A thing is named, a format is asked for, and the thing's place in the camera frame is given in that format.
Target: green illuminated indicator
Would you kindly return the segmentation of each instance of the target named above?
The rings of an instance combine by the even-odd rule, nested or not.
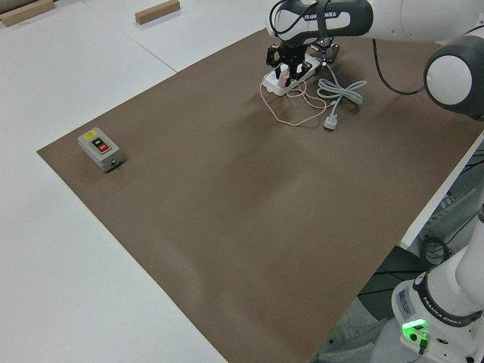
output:
[[[429,323],[427,322],[427,320],[424,319],[409,321],[408,323],[402,325],[403,335],[405,335],[407,339],[410,339],[410,334],[414,333],[415,330],[423,329],[428,324]]]

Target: yellow label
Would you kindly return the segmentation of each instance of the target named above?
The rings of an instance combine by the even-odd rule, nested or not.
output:
[[[89,140],[91,137],[96,136],[97,134],[98,133],[96,132],[96,130],[91,130],[90,132],[84,135],[84,138],[86,140]]]

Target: white cable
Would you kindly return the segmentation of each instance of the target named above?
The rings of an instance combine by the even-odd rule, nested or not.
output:
[[[362,104],[363,96],[361,96],[358,92],[355,92],[355,90],[366,85],[367,81],[358,81],[358,82],[352,83],[346,88],[342,87],[338,83],[336,75],[334,74],[334,71],[331,69],[330,65],[326,64],[326,67],[329,69],[334,82],[331,82],[327,79],[319,79],[319,82],[318,82],[319,89],[316,92],[318,93],[318,96],[323,99],[329,100],[329,99],[336,98],[336,101],[334,102],[334,106],[329,117],[333,116],[336,113],[336,108],[338,107],[338,104],[340,104],[340,101],[344,97],[348,98],[351,102],[354,102],[356,104]],[[323,93],[323,91],[330,92],[333,95],[326,95]]]
[[[315,117],[318,117],[320,115],[322,115],[326,109],[327,109],[327,104],[326,104],[326,101],[321,99],[321,98],[317,98],[317,97],[312,97],[310,95],[308,95],[308,93],[306,92],[306,89],[307,89],[307,85],[306,85],[306,82],[305,81],[302,81],[301,84],[304,85],[304,89],[301,89],[301,85],[299,85],[299,87],[297,89],[292,89],[290,90],[286,96],[289,97],[289,98],[295,98],[295,97],[301,97],[304,98],[304,101],[309,105],[311,106],[312,108],[316,109],[316,110],[321,110],[321,112],[315,114],[314,116],[311,116],[311,117],[308,117],[307,119],[304,119],[303,121],[301,121],[300,123],[289,123],[288,121],[284,121],[283,119],[280,119],[279,117],[277,117],[277,115],[275,114],[274,110],[269,106],[269,104],[267,103],[267,100],[265,99],[264,97],[264,94],[262,93],[262,83],[264,82],[264,78],[262,79],[262,82],[260,83],[260,87],[259,87],[259,91],[260,91],[260,96],[262,97],[262,100],[264,101],[265,105],[267,106],[267,108],[271,111],[272,113],[272,116],[274,116],[274,118],[279,121],[280,123],[285,123],[286,125],[290,125],[290,126],[301,126],[303,123],[311,120],[311,119],[314,119]],[[322,101],[324,103],[324,106],[323,107],[319,107],[319,106],[315,106],[314,104],[312,104],[310,102],[310,100],[316,100],[316,101]]]

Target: gray push button switch box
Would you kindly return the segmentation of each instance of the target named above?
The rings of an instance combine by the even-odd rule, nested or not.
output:
[[[123,153],[118,145],[114,144],[113,140],[97,127],[80,135],[77,142],[103,172],[116,168],[124,161]]]

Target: brown table surface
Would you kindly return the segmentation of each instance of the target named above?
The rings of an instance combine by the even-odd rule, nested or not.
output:
[[[334,65],[368,81],[360,111],[344,103],[335,132],[284,126],[259,96],[272,42],[243,39],[39,151],[230,363],[309,359],[482,132],[386,89],[367,39],[339,39]],[[381,42],[383,72],[418,87],[434,49]],[[76,145],[93,126],[126,155],[113,172]]]

